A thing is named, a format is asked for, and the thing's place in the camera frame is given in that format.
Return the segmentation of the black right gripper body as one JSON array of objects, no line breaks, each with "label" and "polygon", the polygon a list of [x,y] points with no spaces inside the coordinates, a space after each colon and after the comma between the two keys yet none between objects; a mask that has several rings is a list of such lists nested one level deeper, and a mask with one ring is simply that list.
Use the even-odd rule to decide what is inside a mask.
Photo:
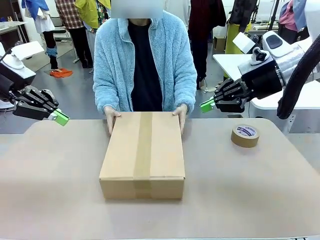
[{"label": "black right gripper body", "polygon": [[242,64],[241,80],[245,82],[251,100],[266,98],[283,89],[283,79],[275,60],[266,60],[258,65]]}]

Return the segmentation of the person's left hand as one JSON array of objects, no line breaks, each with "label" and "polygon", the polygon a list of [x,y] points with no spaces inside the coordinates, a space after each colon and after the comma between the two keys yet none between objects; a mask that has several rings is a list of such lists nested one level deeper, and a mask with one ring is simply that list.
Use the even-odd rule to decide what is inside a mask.
[{"label": "person's left hand", "polygon": [[185,104],[181,104],[179,107],[176,108],[176,110],[172,113],[173,116],[178,116],[179,120],[179,128],[180,128],[180,134],[182,135],[184,132],[184,127],[186,123],[186,117],[188,112],[188,106]]}]

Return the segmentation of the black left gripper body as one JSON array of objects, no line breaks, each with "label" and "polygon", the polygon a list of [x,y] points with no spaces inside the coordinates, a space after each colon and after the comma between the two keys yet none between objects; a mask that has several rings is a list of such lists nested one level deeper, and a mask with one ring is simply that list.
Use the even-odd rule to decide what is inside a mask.
[{"label": "black left gripper body", "polygon": [[35,72],[27,67],[14,69],[7,65],[0,66],[0,99],[9,101],[11,93],[15,94],[32,84]]}]

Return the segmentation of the person's right hand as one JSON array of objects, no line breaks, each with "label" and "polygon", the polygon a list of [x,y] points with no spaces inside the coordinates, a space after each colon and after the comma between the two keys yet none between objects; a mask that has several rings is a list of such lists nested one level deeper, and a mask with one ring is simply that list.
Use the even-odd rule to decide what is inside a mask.
[{"label": "person's right hand", "polygon": [[121,114],[111,106],[105,106],[103,110],[106,117],[107,130],[111,135],[114,129],[115,121],[117,118],[121,117]]}]

